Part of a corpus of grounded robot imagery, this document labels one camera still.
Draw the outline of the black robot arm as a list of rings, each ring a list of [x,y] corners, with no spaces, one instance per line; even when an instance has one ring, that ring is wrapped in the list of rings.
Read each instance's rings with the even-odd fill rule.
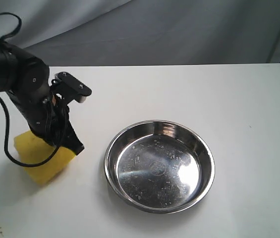
[[[0,46],[0,92],[6,92],[27,121],[30,130],[49,145],[57,145],[76,155],[84,145],[69,122],[68,104],[79,103],[92,90],[68,72],[56,74],[49,84],[50,68],[31,53],[10,45]]]

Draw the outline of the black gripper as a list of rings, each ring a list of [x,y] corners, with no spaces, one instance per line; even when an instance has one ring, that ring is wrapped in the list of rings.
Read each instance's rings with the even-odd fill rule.
[[[26,119],[35,136],[51,146],[61,145],[72,152],[82,152],[83,143],[70,121],[69,106],[51,90],[8,91],[8,97]]]

